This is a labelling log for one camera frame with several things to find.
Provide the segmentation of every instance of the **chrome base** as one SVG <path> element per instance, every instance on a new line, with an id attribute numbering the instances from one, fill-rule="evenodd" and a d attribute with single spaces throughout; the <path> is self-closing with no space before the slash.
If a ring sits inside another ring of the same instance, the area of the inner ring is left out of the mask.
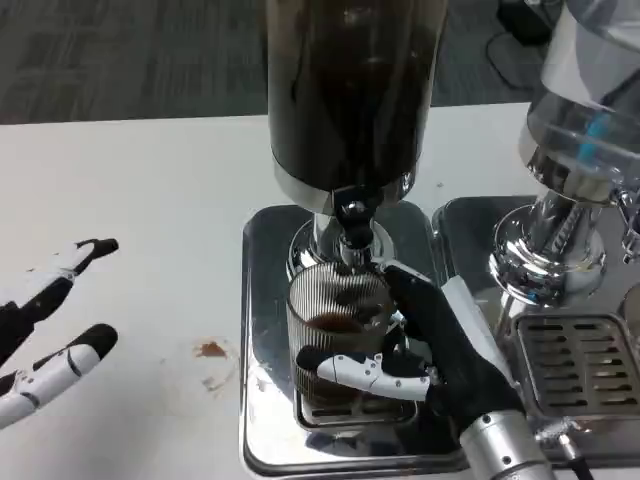
<path id="1" fill-rule="evenodd" d="M 620 248 L 623 225 L 615 209 L 604 209 L 597 230 L 607 252 L 607 271 L 599 288 L 579 305 L 541 309 L 509 297 L 496 285 L 489 270 L 493 253 L 495 226 L 516 209 L 531 205 L 533 197 L 459 198 L 436 212 L 433 219 L 436 258 L 441 260 L 440 281 L 462 276 L 485 313 L 494 331 L 510 332 L 513 319 L 522 313 L 604 314 L 619 310 L 625 294 L 640 282 L 640 265 L 624 265 Z M 516 373 L 520 372 L 513 348 L 506 353 Z M 575 437 L 579 448 L 593 467 L 640 466 L 640 419 L 629 417 L 598 422 L 590 435 Z M 545 450 L 556 464 L 564 464 L 560 449 Z"/>
<path id="2" fill-rule="evenodd" d="M 340 240 L 342 230 L 334 217 L 315 214 L 312 220 L 298 230 L 289 247 L 287 275 L 293 278 L 298 272 L 322 262 L 340 262 Z M 377 222 L 373 222 L 372 253 L 375 257 L 395 258 L 393 240 Z"/>
<path id="3" fill-rule="evenodd" d="M 273 168 L 278 185 L 287 197 L 297 205 L 310 212 L 333 215 L 331 192 L 307 185 L 296 177 L 289 175 L 275 158 L 273 158 Z M 384 204 L 394 204 L 406 197 L 416 181 L 416 173 L 417 164 L 413 170 L 406 172 L 393 182 L 382 187 Z"/>
<path id="4" fill-rule="evenodd" d="M 284 266 L 291 239 L 309 220 L 310 214 L 301 208 L 270 207 L 245 227 L 240 435 L 247 467 L 258 475 L 305 478 L 389 477 L 466 468 L 448 421 L 424 405 L 382 405 L 379 410 L 379 404 L 367 404 L 365 411 L 343 415 L 346 412 L 309 411 L 296 400 Z M 417 207 L 400 202 L 380 208 L 376 221 L 393 238 L 398 260 L 436 275 L 431 227 Z"/>
<path id="5" fill-rule="evenodd" d="M 556 479 L 520 412 L 482 415 L 460 434 L 460 445 L 478 480 Z"/>
<path id="6" fill-rule="evenodd" d="M 554 261 L 527 243 L 531 206 L 517 208 L 497 225 L 489 273 L 512 297 L 533 305 L 564 306 L 584 299 L 602 281 L 605 251 L 597 231 Z"/>

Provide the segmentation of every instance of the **robotic hand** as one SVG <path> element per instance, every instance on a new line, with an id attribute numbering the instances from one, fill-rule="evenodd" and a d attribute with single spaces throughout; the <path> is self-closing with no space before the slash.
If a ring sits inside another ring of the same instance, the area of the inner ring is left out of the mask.
<path id="1" fill-rule="evenodd" d="M 43 268 L 27 272 L 15 290 L 0 294 L 0 366 L 33 333 L 35 324 L 55 312 L 73 287 L 75 278 L 98 258 L 115 252 L 114 239 L 86 240 L 54 255 Z M 115 345 L 118 334 L 99 324 L 63 349 L 30 368 L 0 378 L 0 429 L 43 407 L 93 369 Z"/>
<path id="2" fill-rule="evenodd" d="M 352 388 L 439 405 L 451 418 L 478 480 L 555 479 L 529 429 L 508 366 L 464 281 L 456 277 L 439 289 L 399 262 L 371 265 L 406 318 L 405 333 L 429 344 L 438 384 L 418 363 L 383 354 L 369 358 L 305 347 L 297 364 Z"/>

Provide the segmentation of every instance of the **white table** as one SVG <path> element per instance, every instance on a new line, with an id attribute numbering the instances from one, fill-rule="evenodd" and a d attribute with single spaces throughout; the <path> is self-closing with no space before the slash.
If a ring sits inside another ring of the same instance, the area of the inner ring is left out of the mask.
<path id="1" fill-rule="evenodd" d="M 409 200 L 430 216 L 459 196 L 535 193 L 517 154 L 525 112 L 523 104 L 433 109 Z M 120 332 L 87 378 L 0 433 L 0 478 L 246 477 L 242 228 L 261 208 L 289 203 L 273 179 L 266 117 L 10 126 L 0 128 L 0 145 L 0 282 L 70 242 L 121 244 L 5 366 L 28 364 L 93 323 Z M 209 339 L 229 357 L 197 357 L 194 347 Z"/>

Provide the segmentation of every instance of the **drip tray grate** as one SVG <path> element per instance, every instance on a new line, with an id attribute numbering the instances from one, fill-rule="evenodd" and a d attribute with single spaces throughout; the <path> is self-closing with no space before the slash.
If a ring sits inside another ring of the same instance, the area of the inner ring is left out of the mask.
<path id="1" fill-rule="evenodd" d="M 309 405 L 298 391 L 295 392 L 294 409 L 302 428 L 324 433 L 409 423 L 417 415 L 415 402 L 364 395 L 351 405 L 315 407 Z"/>
<path id="2" fill-rule="evenodd" d="M 640 374 L 623 320 L 527 314 L 514 327 L 525 392 L 543 415 L 640 415 Z"/>

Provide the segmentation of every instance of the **gray carpet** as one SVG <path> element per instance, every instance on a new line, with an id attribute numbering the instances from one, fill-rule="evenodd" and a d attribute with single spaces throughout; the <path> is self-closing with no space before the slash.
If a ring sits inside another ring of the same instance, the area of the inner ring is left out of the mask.
<path id="1" fill-rule="evenodd" d="M 266 113 L 263 0 L 0 0 L 0 123 Z M 484 58 L 497 0 L 450 0 L 434 105 L 527 101 Z M 542 52 L 492 57 L 534 85 Z"/>

